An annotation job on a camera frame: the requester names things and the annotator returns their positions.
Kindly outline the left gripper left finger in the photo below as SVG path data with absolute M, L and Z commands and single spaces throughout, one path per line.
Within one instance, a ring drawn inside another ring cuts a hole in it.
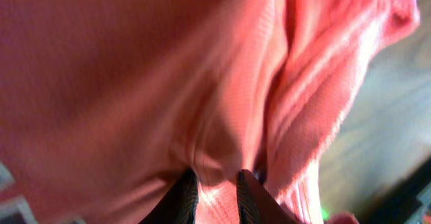
M 188 169 L 139 224 L 195 224 L 198 203 L 197 177 Z

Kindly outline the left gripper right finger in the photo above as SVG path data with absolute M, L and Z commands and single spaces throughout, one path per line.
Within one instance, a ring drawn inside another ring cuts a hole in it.
M 285 212 L 248 170 L 240 170 L 236 180 L 240 224 L 298 224 Z

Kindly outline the red t-shirt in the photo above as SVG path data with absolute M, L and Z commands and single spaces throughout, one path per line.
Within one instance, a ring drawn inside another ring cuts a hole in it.
M 237 223 L 240 170 L 322 223 L 318 169 L 416 0 L 1 0 L 1 220 L 138 223 L 187 170 Z

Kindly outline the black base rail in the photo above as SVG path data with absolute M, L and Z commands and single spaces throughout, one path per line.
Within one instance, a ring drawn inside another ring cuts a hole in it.
M 404 223 L 423 205 L 420 192 L 430 188 L 430 157 L 387 161 L 357 183 L 354 214 L 359 223 Z

